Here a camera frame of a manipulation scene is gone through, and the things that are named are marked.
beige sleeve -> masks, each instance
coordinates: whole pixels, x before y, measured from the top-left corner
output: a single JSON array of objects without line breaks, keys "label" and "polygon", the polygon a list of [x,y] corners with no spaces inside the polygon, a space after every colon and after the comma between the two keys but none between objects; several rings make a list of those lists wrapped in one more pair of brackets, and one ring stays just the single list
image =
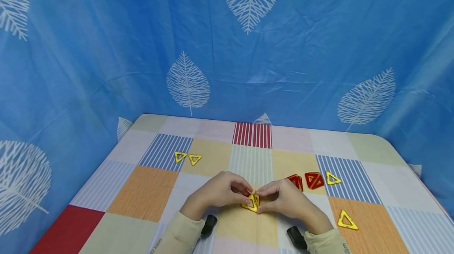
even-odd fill
[{"label": "beige sleeve", "polygon": [[310,254],[351,254],[345,239],[337,229],[313,235],[309,231],[304,234],[307,250]]},{"label": "beige sleeve", "polygon": [[150,254],[191,254],[205,221],[193,221],[177,212]]}]

person's left hand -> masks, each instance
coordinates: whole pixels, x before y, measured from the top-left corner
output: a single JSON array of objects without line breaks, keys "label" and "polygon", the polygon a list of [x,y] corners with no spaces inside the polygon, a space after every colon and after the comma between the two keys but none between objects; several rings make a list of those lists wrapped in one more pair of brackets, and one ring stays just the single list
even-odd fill
[{"label": "person's left hand", "polygon": [[199,221],[207,207],[250,204],[248,197],[252,191],[253,188],[243,177],[230,171],[221,171],[191,194],[180,212]]}]

red striped square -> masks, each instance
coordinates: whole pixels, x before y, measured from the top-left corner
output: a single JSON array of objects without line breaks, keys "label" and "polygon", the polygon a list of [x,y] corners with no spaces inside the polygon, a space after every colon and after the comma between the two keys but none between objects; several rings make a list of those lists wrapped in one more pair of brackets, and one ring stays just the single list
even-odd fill
[{"label": "red striped square", "polygon": [[237,122],[232,143],[271,149],[271,125]]},{"label": "red striped square", "polygon": [[104,212],[68,205],[30,254],[78,254]]}]

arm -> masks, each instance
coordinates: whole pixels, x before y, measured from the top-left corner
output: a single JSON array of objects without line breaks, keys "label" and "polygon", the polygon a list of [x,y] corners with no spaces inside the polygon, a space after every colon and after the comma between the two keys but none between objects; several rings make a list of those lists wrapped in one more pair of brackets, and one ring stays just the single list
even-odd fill
[{"label": "arm", "polygon": [[307,227],[305,240],[311,254],[350,254],[351,251],[328,216],[315,206],[289,179],[268,183],[258,189],[260,197],[278,194],[275,201],[261,205],[258,213],[275,211],[301,220]]},{"label": "arm", "polygon": [[186,199],[150,254],[191,254],[205,225],[201,218],[206,209],[210,206],[249,204],[248,196],[252,191],[241,176],[221,171]]}]

blue fabric backdrop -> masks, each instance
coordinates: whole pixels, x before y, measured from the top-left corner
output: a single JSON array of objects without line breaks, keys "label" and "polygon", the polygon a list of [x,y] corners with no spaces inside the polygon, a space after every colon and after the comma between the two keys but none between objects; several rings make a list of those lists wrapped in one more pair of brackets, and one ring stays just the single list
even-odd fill
[{"label": "blue fabric backdrop", "polygon": [[[377,134],[454,215],[453,48],[454,0],[0,0],[1,252],[27,253],[141,113]],[[37,164],[50,180],[15,180]]]}]

